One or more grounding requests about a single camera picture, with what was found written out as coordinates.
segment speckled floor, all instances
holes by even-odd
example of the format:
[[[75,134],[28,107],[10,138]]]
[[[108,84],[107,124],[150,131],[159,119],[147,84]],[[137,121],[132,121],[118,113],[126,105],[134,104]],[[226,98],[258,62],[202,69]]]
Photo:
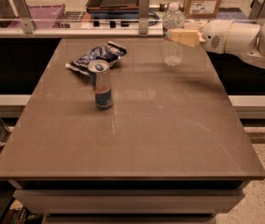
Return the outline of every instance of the speckled floor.
[[[265,127],[245,127],[265,168]],[[245,198],[228,214],[216,217],[217,224],[265,224],[265,180],[252,181]]]

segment gray table surface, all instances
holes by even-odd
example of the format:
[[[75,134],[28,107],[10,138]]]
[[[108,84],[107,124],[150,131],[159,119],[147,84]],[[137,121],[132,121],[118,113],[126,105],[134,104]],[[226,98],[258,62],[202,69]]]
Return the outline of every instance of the gray table surface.
[[[65,63],[107,39],[63,39],[0,155],[0,179],[263,179],[265,171],[206,52],[161,61],[161,38],[118,38],[114,106]]]

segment can lid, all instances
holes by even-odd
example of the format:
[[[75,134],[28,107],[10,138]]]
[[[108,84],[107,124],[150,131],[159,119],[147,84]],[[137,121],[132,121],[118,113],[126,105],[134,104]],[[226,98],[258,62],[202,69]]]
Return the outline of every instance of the can lid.
[[[95,68],[96,68],[96,70],[98,70],[98,71],[103,71],[105,68],[104,68],[104,66],[103,65],[101,65],[101,64],[96,64],[95,65]]]

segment label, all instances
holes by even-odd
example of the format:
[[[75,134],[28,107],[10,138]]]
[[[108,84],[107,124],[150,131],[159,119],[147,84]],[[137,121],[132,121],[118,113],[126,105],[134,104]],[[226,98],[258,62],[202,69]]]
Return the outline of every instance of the label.
[[[108,108],[112,106],[112,91],[95,94],[95,103],[99,108]]]
[[[216,9],[216,1],[192,1],[190,14],[213,14]]]

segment table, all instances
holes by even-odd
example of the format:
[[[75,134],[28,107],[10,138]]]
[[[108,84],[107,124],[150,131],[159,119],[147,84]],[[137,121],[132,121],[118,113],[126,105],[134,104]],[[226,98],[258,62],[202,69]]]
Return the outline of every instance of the table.
[[[89,80],[65,68],[108,38],[62,39],[0,155],[0,179],[45,223],[215,223],[265,171],[206,52],[185,47],[171,68],[161,38],[112,40],[128,50],[111,69],[113,107],[99,110]]]

